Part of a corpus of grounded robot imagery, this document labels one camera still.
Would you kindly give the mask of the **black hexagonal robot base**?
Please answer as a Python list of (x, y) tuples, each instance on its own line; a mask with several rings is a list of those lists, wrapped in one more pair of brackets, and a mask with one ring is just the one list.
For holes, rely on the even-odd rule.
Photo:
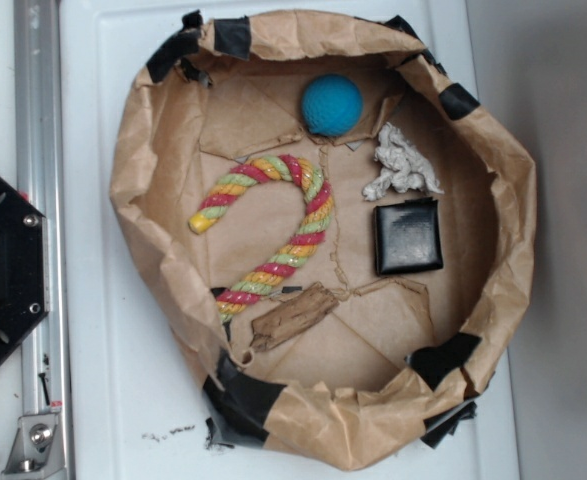
[(0, 177), (0, 366), (47, 314), (44, 216)]

